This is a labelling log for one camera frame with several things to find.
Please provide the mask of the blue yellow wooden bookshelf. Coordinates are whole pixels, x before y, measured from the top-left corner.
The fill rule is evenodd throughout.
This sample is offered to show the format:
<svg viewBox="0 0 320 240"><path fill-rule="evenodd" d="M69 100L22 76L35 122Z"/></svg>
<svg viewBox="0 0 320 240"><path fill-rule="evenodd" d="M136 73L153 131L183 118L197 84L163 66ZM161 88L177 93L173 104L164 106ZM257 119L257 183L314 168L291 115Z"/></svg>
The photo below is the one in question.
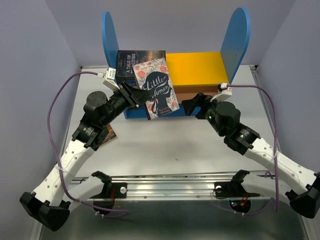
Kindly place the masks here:
<svg viewBox="0 0 320 240"><path fill-rule="evenodd" d="M102 44L109 67L116 69L119 44L111 14L101 17ZM192 93L216 93L217 85L232 83L247 51L251 18L247 8L232 14L219 52L166 53L166 63L179 101Z"/></svg>

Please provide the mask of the aluminium mounting rail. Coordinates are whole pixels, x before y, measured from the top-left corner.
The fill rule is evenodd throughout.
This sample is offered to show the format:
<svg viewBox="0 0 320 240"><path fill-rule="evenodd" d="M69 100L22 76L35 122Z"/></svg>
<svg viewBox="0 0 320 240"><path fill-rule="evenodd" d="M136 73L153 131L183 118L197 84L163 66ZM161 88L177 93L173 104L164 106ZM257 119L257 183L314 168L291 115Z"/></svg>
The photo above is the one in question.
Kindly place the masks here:
<svg viewBox="0 0 320 240"><path fill-rule="evenodd" d="M215 188L214 181L210 176L186 176L186 177L149 177L149 178L120 178L112 179L113 182L127 183L127 200L173 200L173 199L194 199L199 196L203 199L213 198ZM86 201L98 194L102 189L102 183L95 177L88 177L84 182L68 190L71 198L64 192L61 183L49 182L45 179L42 185L33 192L42 202L49 201L59 204L60 201L74 201L76 199ZM276 198L288 203L298 195L307 192L308 185L298 180L294 174L289 176L289 181L276 181L273 176L262 177L249 173L244 177L241 184L250 193L257 193L263 197Z"/></svg>

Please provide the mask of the Little Women floral book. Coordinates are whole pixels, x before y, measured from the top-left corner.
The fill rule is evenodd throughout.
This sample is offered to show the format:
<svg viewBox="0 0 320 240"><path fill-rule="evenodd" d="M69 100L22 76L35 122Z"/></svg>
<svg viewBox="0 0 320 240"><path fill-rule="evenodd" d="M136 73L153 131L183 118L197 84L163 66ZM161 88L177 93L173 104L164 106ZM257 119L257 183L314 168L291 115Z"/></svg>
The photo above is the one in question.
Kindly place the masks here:
<svg viewBox="0 0 320 240"><path fill-rule="evenodd" d="M145 103L148 120L180 109L164 57L135 64L132 70L137 87L151 93L150 99Z"/></svg>

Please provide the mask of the A Tale of Two Cities book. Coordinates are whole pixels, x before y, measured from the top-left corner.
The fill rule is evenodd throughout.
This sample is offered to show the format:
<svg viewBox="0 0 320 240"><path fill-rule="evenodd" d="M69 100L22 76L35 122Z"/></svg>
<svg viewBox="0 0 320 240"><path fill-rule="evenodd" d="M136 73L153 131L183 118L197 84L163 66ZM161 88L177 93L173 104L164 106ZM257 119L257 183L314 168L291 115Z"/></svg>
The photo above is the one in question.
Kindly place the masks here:
<svg viewBox="0 0 320 240"><path fill-rule="evenodd" d="M116 62L116 81L118 84L126 82L130 86L136 86L133 65L165 58L165 50L119 50Z"/></svg>

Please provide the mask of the dark red book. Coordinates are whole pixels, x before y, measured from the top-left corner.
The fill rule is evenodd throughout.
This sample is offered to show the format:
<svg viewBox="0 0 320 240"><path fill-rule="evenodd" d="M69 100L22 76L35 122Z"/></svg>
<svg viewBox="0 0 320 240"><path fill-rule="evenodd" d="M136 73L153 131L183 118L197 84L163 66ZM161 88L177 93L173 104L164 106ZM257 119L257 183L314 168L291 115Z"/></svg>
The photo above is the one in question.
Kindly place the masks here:
<svg viewBox="0 0 320 240"><path fill-rule="evenodd" d="M107 144L117 138L117 135L110 124L107 125L107 129L108 129L108 134L105 137L105 139L102 141L101 143L102 145Z"/></svg>

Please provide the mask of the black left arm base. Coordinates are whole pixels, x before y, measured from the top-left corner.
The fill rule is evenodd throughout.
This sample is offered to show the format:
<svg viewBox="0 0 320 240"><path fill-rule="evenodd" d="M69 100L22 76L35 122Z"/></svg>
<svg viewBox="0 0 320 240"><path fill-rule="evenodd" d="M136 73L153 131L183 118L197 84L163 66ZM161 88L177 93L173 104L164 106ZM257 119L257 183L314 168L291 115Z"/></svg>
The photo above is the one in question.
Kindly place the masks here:
<svg viewBox="0 0 320 240"><path fill-rule="evenodd" d="M91 177L99 179L99 183L102 183L102 189L97 191L96 195L93 195L93 204L99 208L104 208L108 210L102 210L94 207L93 210L98 216L110 217L110 218L120 218L127 215L127 213L122 212L122 215L111 216L110 209L114 209L116 206L116 199L126 199L128 184L126 182L113 182L109 175L101 171L96 171L91 174Z"/></svg>

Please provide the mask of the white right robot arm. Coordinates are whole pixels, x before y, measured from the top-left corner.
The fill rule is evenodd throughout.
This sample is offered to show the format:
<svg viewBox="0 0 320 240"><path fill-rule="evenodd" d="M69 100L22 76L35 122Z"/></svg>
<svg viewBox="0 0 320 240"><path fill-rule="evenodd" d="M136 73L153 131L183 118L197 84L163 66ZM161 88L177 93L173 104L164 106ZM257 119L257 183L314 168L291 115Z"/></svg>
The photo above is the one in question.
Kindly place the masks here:
<svg viewBox="0 0 320 240"><path fill-rule="evenodd" d="M198 120L207 120L231 150L262 165L274 177L260 177L248 170L239 170L229 182L219 182L219 198L258 195L282 201L296 213L313 219L320 209L320 174L307 169L271 146L252 128L240 122L241 112L222 94L198 93L183 100L187 116L196 107Z"/></svg>

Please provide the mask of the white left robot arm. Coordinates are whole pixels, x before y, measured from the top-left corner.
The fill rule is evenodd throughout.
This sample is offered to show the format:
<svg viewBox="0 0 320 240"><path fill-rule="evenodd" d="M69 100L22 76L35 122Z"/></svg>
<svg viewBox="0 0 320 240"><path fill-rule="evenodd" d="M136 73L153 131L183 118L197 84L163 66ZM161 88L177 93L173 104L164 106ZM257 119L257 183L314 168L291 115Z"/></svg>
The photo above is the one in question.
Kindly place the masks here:
<svg viewBox="0 0 320 240"><path fill-rule="evenodd" d="M86 98L84 115L63 155L45 180L32 192L24 192L19 201L29 216L55 232L67 221L79 204L99 195L112 193L112 179L96 171L84 182L67 190L83 164L98 150L109 133L107 125L126 109L144 105L152 96L151 91L134 88L123 82L107 97L102 91L94 91Z"/></svg>

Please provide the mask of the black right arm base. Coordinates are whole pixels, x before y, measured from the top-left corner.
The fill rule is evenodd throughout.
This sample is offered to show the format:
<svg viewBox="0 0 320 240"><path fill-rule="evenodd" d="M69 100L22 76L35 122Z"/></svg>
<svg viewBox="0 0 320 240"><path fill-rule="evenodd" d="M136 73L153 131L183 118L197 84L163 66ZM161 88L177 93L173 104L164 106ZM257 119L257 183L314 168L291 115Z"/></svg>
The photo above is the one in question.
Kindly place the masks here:
<svg viewBox="0 0 320 240"><path fill-rule="evenodd" d="M251 215L250 198L257 198L260 196L258 193L248 192L242 186L244 178L249 175L247 170L239 170L230 181L218 181L214 183L212 191L213 197L218 200L229 199L229 206L236 214Z"/></svg>

